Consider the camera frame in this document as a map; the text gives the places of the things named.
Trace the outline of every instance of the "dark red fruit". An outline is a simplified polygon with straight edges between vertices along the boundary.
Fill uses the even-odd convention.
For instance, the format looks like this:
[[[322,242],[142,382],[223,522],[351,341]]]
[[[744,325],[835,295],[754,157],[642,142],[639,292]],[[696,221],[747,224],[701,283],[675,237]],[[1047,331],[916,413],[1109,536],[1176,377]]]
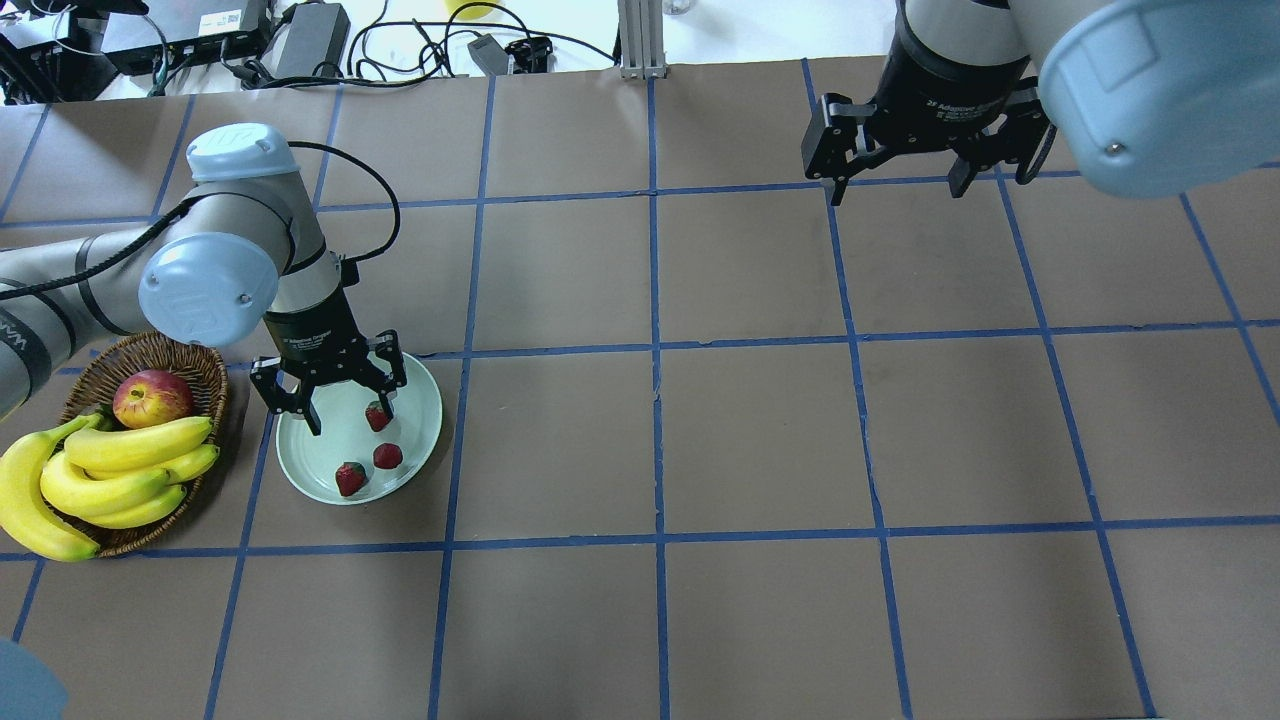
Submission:
[[[374,448],[374,468],[390,470],[399,466],[403,461],[404,454],[401,452],[399,446],[396,443],[384,442]]]
[[[356,491],[365,487],[365,483],[369,482],[369,474],[365,473],[365,466],[360,462],[343,462],[333,478],[338,480],[338,492],[343,497],[356,495]]]
[[[387,411],[383,410],[383,404],[376,400],[365,407],[365,420],[369,420],[369,427],[375,433],[383,432],[383,428],[392,421],[392,419],[387,416]]]

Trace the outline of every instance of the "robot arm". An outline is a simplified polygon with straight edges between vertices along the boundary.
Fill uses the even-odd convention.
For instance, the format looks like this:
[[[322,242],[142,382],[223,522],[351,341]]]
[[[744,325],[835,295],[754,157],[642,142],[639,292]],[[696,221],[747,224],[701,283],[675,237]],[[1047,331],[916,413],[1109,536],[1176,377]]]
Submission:
[[[899,0],[879,87],[860,105],[820,97],[805,174],[838,205],[859,172],[951,150],[960,197],[998,161],[1030,182],[1056,126],[1084,178],[1112,195],[1226,179],[1280,155],[1280,3],[1225,5]],[[1041,76],[1023,78],[1032,60]]]
[[[387,331],[370,341],[356,327],[344,291],[355,268],[328,250],[280,133],[227,126],[192,142],[187,159],[198,184],[148,231],[0,254],[0,418],[92,341],[155,328],[221,346],[260,320],[280,356],[256,361],[251,377],[273,411],[300,413],[320,434],[311,392],[356,380],[390,414],[404,384],[398,338]],[[298,379],[296,391],[279,372]]]

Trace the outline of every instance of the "white label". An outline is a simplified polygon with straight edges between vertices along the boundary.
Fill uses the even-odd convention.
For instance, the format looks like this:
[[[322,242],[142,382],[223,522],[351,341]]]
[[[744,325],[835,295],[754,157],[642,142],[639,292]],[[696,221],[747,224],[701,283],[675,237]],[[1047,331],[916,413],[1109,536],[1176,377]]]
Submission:
[[[243,17],[244,10],[228,10],[225,13],[209,13],[207,15],[200,15],[200,37],[206,35],[219,35],[223,32],[229,32],[239,29],[239,19]]]

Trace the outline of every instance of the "wicker basket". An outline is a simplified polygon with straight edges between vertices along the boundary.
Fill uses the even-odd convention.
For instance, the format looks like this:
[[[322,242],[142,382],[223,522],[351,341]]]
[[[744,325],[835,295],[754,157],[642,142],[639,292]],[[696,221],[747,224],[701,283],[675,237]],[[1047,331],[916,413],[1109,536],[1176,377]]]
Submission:
[[[216,350],[183,345],[160,333],[125,338],[95,357],[76,380],[59,421],[65,423],[86,409],[97,407],[104,402],[110,406],[120,383],[133,373],[146,369],[168,370],[187,380],[196,401],[195,414],[214,419],[214,430],[205,442],[216,443],[228,397],[227,365],[223,363],[223,356]],[[134,551],[172,528],[191,507],[200,493],[201,482],[202,478],[189,480],[187,496],[173,512],[163,520],[140,528],[109,530],[56,509],[54,512],[97,541],[101,546],[99,557],[111,557]]]

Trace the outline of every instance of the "white plate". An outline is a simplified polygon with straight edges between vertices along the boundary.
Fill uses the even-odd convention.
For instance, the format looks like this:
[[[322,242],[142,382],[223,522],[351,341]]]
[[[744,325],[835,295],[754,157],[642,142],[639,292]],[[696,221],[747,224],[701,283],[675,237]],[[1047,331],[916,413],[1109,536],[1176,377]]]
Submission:
[[[371,357],[375,365],[390,365]],[[396,419],[375,433],[365,420],[365,407],[378,400],[378,393],[355,382],[317,387],[311,396],[320,416],[320,436],[312,436],[301,415],[280,415],[275,434],[275,455],[284,475],[293,487],[320,502],[360,505],[394,492],[422,469],[440,437],[444,409],[435,378],[412,355],[404,355],[407,384],[392,400]],[[401,447],[404,460],[398,468],[374,468],[374,448],[384,442]],[[369,474],[365,487],[351,497],[342,497],[334,471],[343,462],[360,462]]]

